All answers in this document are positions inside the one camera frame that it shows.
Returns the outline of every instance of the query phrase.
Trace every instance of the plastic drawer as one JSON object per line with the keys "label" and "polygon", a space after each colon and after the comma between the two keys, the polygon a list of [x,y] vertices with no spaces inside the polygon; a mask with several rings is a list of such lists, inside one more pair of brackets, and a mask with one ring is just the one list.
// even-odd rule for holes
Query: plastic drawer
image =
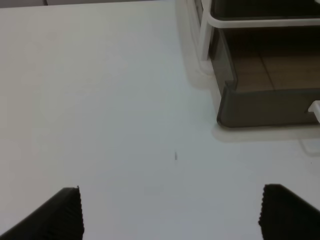
{"label": "plastic drawer", "polygon": [[320,27],[215,29],[210,58],[228,128],[318,124]]}
{"label": "plastic drawer", "polygon": [[219,20],[319,18],[315,0],[212,0],[211,14]]}
{"label": "plastic drawer", "polygon": [[45,0],[1,0],[0,8],[45,6]]}

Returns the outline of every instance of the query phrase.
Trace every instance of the white table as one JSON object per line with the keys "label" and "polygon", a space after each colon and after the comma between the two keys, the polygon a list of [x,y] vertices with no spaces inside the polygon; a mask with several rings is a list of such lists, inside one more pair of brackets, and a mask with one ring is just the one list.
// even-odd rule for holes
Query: white table
{"label": "white table", "polygon": [[85,240],[261,240],[268,183],[320,208],[320,128],[217,126],[183,1],[0,9],[0,32],[0,233],[77,185]]}

